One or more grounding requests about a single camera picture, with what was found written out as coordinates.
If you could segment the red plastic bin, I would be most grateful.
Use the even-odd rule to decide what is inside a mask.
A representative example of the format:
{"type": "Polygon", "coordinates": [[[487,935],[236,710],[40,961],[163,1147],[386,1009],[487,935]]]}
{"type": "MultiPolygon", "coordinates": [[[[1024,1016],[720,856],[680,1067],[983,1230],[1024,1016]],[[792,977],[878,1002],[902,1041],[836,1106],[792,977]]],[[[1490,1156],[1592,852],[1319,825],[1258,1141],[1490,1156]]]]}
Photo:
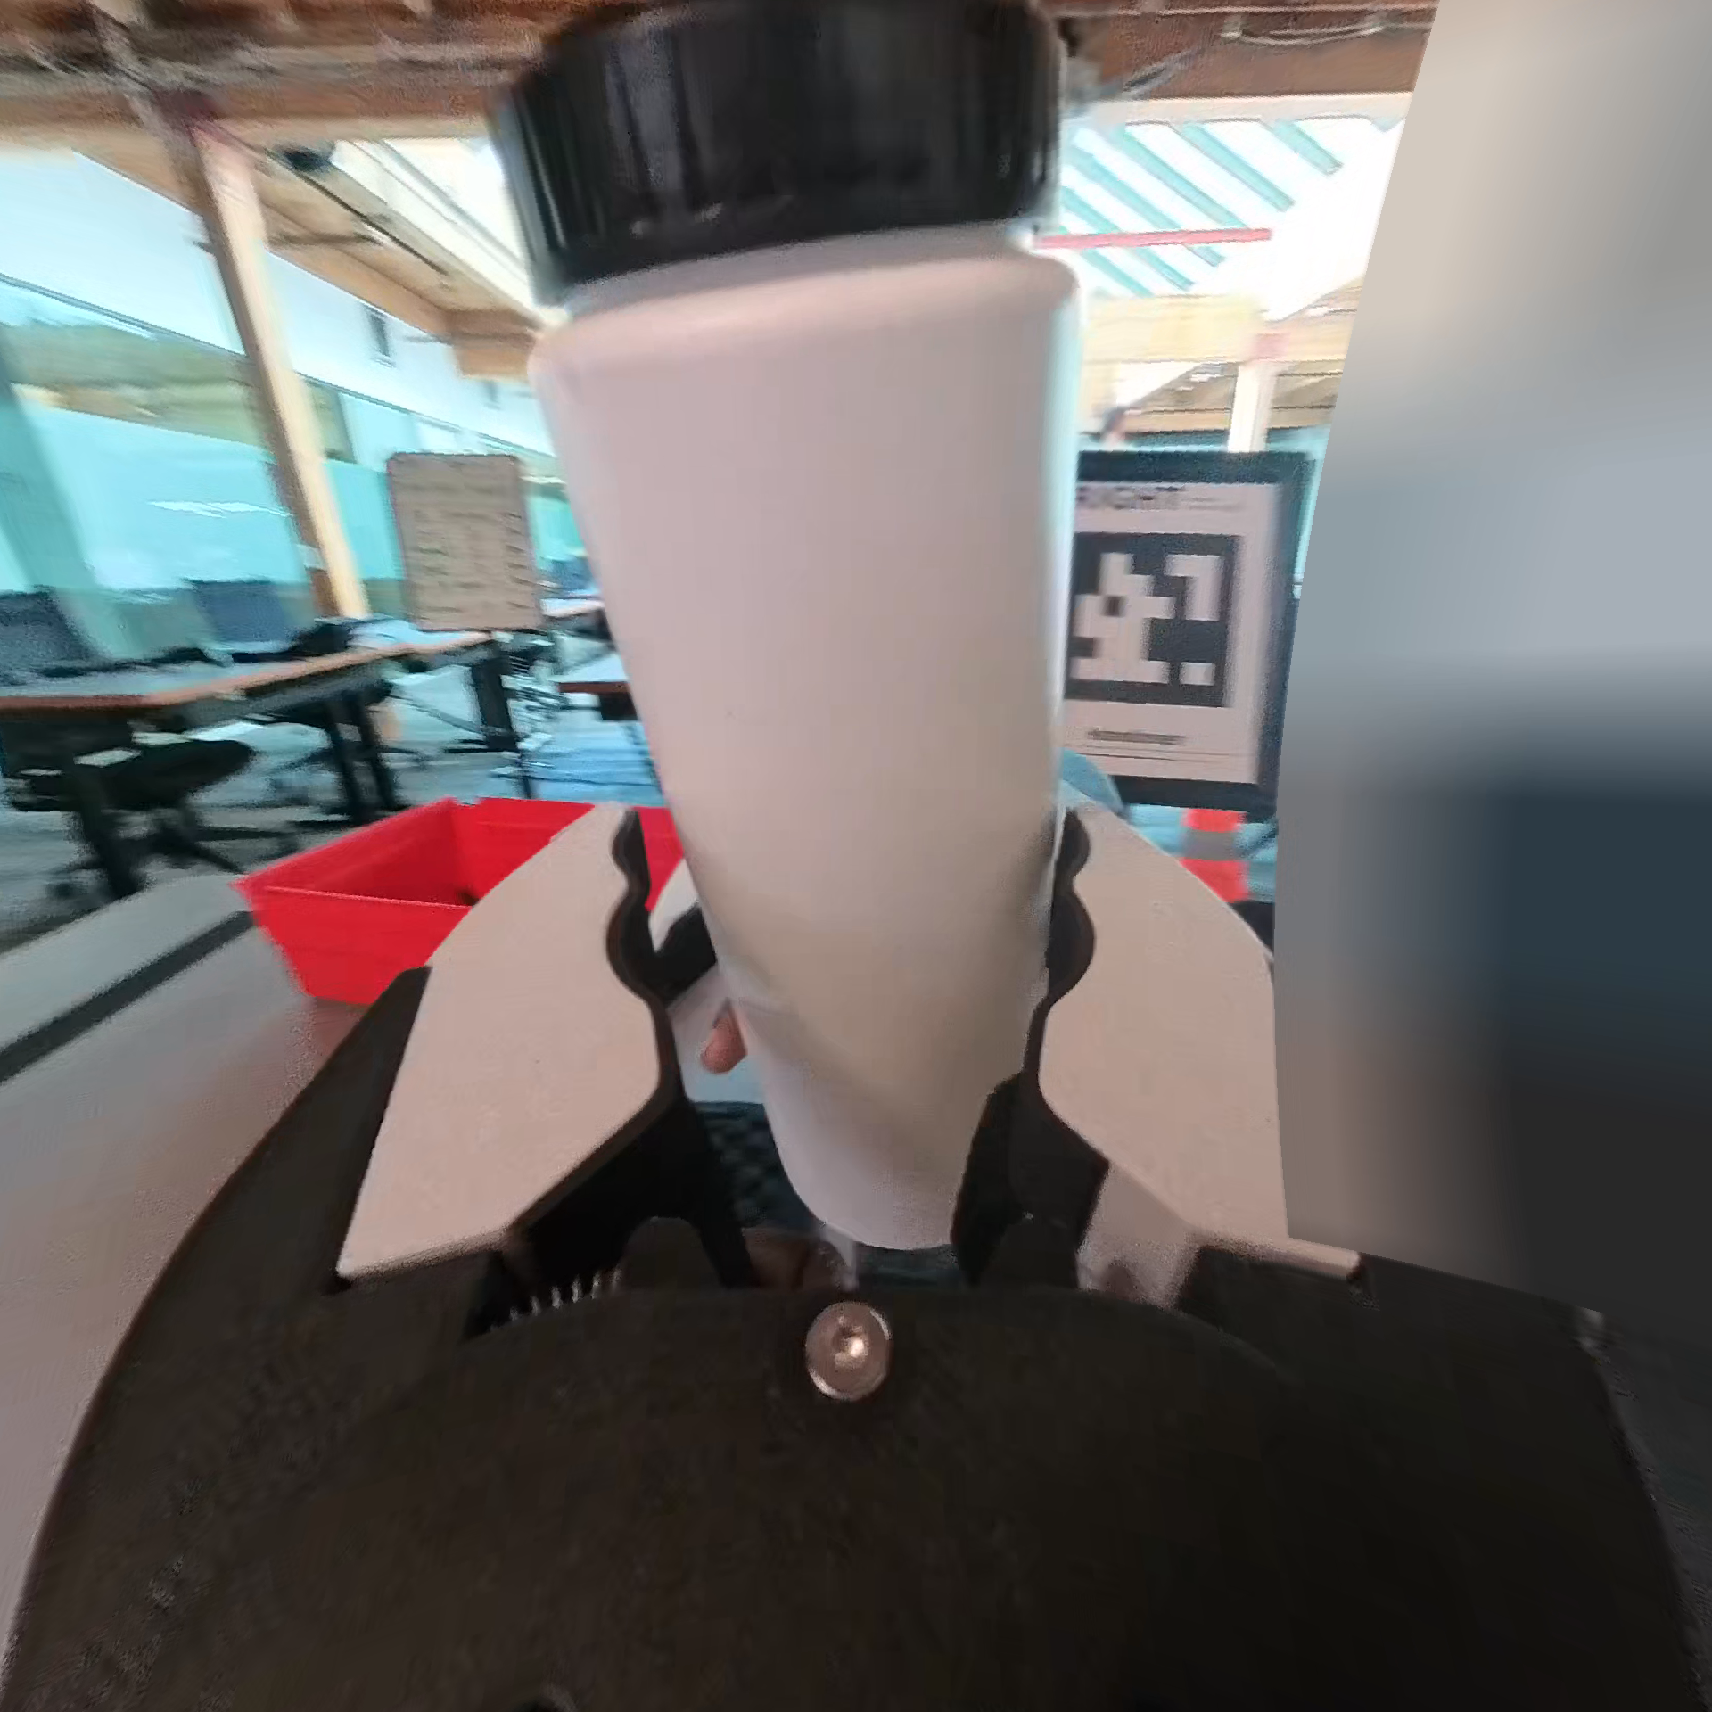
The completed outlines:
{"type": "Polygon", "coordinates": [[[233,882],[310,999],[369,1006],[549,839],[577,802],[431,802],[233,882]]]}

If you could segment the white bottle with black cap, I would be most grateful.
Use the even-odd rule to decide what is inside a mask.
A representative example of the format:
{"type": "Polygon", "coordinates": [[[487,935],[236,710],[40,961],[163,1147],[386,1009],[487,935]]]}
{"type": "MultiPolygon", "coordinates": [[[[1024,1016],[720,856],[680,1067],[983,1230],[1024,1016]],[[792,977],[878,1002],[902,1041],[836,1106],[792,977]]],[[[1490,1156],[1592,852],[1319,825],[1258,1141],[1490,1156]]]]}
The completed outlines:
{"type": "Polygon", "coordinates": [[[948,1243],[1046,977],[1081,285],[1037,4],[596,4],[492,135],[530,355],[792,1188],[948,1243]]]}

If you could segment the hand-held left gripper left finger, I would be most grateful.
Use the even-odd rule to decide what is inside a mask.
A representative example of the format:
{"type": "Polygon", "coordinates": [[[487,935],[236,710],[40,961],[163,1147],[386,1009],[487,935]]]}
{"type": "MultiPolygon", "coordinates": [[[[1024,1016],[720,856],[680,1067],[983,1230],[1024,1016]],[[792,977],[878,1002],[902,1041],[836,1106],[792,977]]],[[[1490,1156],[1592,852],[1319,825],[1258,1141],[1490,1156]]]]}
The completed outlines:
{"type": "Polygon", "coordinates": [[[632,809],[590,806],[439,943],[340,1280],[519,1258],[527,1227],[685,1099],[640,834],[632,809]]]}

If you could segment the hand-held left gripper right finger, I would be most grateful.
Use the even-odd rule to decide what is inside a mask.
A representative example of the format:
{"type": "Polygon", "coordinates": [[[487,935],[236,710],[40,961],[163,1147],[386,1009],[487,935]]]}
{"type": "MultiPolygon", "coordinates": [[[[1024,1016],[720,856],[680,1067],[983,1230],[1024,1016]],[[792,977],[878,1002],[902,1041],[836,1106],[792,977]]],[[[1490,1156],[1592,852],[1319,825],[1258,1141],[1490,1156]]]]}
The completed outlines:
{"type": "Polygon", "coordinates": [[[1076,806],[1072,828],[1091,959],[1046,1015],[1037,1079],[1102,1166],[1081,1285],[1172,1301],[1204,1249],[1351,1280],[1353,1253],[1286,1230],[1261,937],[1108,809],[1076,806]]]}

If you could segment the orange striped traffic cone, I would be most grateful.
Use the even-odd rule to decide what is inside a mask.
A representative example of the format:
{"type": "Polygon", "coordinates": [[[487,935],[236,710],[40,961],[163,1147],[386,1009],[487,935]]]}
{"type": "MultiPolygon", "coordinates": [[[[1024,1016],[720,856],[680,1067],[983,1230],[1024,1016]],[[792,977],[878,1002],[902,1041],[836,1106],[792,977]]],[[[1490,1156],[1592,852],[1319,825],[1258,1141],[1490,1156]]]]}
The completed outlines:
{"type": "Polygon", "coordinates": [[[1228,905],[1251,898],[1245,828],[1249,820],[1239,809],[1183,809],[1180,862],[1228,905]]]}

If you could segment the wooden office desk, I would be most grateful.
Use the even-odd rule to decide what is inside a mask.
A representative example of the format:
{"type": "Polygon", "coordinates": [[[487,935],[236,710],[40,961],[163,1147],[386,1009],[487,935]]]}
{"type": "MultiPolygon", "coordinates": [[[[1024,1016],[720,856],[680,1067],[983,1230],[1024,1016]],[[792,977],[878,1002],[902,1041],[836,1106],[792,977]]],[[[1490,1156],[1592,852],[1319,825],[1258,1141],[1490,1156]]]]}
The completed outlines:
{"type": "Polygon", "coordinates": [[[194,737],[238,722],[309,725],[344,798],[344,825],[373,825],[404,806],[375,735],[373,709],[395,674],[468,668],[501,687],[498,643],[465,633],[415,643],[383,641],[344,654],[268,658],[258,664],[181,664],[38,680],[3,691],[6,725],[110,731],[120,744],[194,737]]]}
{"type": "Polygon", "coordinates": [[[637,719],[632,683],[616,654],[577,661],[571,670],[558,674],[557,691],[573,713],[587,713],[607,725],[628,725],[637,719]]]}

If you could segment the tag poster on black stand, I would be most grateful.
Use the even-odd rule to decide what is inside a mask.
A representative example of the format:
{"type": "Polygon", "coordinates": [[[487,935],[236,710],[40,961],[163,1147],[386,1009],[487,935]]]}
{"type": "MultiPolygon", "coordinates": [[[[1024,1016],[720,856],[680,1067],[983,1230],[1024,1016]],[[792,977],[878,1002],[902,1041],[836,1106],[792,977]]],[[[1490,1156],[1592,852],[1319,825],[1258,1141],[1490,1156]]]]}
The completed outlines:
{"type": "Polygon", "coordinates": [[[1081,448],[1060,745],[1124,805],[1273,815],[1315,461],[1081,448]]]}

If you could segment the black office chair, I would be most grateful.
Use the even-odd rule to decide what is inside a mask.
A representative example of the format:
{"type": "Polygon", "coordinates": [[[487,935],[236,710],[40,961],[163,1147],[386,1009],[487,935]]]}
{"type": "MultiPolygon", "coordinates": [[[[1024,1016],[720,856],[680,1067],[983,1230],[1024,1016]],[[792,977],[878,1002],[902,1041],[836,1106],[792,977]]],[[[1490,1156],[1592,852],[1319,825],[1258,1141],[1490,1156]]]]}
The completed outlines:
{"type": "Polygon", "coordinates": [[[110,731],[3,729],[3,802],[21,814],[57,815],[82,856],[53,879],[53,894],[72,898],[79,878],[102,882],[107,900],[142,889],[149,859],[242,875],[228,846],[289,839],[264,825],[210,825],[197,814],[207,790],[245,776],[252,750],[242,741],[129,741],[110,731]]]}

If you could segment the whiteboard on black stand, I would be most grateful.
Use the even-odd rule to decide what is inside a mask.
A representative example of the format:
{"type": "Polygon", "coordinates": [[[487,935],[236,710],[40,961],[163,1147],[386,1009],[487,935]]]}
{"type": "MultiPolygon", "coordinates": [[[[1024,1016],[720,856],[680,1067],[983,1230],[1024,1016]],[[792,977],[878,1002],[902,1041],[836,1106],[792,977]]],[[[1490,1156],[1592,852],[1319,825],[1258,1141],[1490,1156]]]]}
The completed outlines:
{"type": "Polygon", "coordinates": [[[542,633],[543,582],[516,456],[395,453],[386,492],[415,633],[542,633]]]}

